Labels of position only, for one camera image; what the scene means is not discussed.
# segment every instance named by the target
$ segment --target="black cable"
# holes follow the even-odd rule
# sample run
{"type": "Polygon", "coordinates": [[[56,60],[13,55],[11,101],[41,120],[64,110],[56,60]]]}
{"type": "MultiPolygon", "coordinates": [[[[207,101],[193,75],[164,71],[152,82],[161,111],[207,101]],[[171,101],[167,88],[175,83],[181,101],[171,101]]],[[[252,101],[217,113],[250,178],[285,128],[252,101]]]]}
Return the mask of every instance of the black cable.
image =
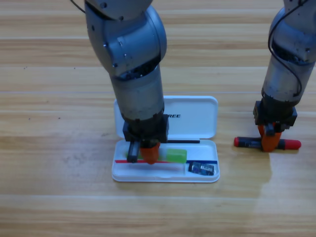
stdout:
{"type": "Polygon", "coordinates": [[[298,84],[300,86],[300,88],[298,89],[298,92],[296,94],[294,94],[293,96],[299,96],[302,92],[302,82],[301,80],[299,79],[299,77],[296,75],[296,73],[290,69],[286,64],[284,64],[280,59],[278,59],[278,57],[275,55],[275,53],[272,51],[271,49],[271,38],[272,38],[272,34],[273,32],[276,30],[277,26],[279,25],[279,23],[284,20],[288,15],[290,15],[291,13],[293,13],[295,10],[297,10],[298,8],[300,8],[301,6],[303,6],[303,4],[307,3],[309,0],[305,0],[304,2],[302,2],[301,0],[299,0],[299,4],[293,8],[292,10],[290,10],[287,14],[285,14],[284,16],[282,16],[276,23],[276,25],[272,28],[270,34],[269,34],[269,39],[268,39],[268,48],[269,48],[269,51],[270,53],[272,54],[272,56],[278,60],[279,63],[281,63],[286,69],[288,69],[297,79],[298,81],[298,84]]]}
{"type": "Polygon", "coordinates": [[[74,2],[74,0],[70,0],[80,11],[82,11],[85,14],[85,11],[77,4],[74,2]]]}

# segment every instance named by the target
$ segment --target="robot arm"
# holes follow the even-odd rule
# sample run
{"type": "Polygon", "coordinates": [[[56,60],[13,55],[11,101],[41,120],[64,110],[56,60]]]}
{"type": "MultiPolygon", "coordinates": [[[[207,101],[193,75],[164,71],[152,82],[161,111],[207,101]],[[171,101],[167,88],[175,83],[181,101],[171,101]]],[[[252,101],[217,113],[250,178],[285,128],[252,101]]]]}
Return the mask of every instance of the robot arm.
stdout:
{"type": "Polygon", "coordinates": [[[159,63],[167,40],[152,0],[86,0],[90,42],[109,73],[130,141],[128,162],[136,162],[140,148],[167,142],[168,116],[159,63]]]}
{"type": "Polygon", "coordinates": [[[316,61],[316,1],[283,0],[269,35],[272,56],[254,108],[264,151],[273,150],[281,133],[294,125],[297,105],[316,61]]]}

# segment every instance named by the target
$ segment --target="red marker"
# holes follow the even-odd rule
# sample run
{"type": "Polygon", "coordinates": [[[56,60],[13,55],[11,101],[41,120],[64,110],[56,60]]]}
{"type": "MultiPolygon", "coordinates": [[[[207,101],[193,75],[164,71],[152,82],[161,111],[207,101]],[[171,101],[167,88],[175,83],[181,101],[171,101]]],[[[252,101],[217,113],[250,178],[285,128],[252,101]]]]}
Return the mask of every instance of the red marker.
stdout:
{"type": "MultiPolygon", "coordinates": [[[[235,137],[235,147],[261,148],[261,138],[255,137],[235,137]]],[[[302,146],[298,140],[280,139],[276,149],[281,150],[298,150],[302,146]]]]}

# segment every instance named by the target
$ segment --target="wooden table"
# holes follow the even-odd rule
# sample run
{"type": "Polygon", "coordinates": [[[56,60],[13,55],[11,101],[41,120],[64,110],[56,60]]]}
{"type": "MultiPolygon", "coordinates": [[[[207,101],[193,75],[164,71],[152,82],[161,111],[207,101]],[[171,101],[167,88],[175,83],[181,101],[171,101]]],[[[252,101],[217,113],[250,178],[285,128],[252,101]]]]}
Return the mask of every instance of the wooden table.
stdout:
{"type": "Polygon", "coordinates": [[[0,236],[316,236],[315,73],[283,135],[302,141],[298,153],[233,147],[258,136],[252,110],[282,4],[154,1],[165,94],[219,101],[221,178],[129,184],[111,178],[115,97],[83,13],[68,0],[0,0],[0,236]]]}

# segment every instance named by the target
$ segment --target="battery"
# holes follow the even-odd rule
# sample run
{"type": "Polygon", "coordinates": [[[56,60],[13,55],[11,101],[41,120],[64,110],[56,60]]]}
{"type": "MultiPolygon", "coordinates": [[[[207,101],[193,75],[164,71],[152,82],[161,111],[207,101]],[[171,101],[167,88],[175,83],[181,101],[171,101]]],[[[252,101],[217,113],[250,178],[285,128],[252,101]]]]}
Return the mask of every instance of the battery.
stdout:
{"type": "Polygon", "coordinates": [[[189,172],[192,172],[194,174],[212,176],[214,175],[214,166],[211,164],[204,164],[192,161],[189,164],[189,172]]]}

